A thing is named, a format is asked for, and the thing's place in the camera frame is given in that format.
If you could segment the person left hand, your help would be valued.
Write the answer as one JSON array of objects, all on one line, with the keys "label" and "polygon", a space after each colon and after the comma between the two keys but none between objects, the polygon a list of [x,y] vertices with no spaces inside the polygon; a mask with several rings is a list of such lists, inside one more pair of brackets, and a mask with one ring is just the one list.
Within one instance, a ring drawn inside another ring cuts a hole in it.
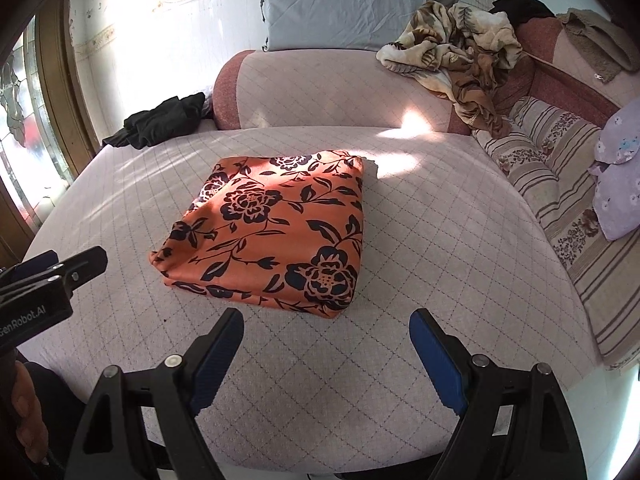
[{"label": "person left hand", "polygon": [[28,458],[38,464],[46,458],[48,452],[48,430],[43,422],[41,404],[27,368],[23,363],[16,361],[15,373],[11,401],[20,418],[16,430],[17,440],[23,445]]}]

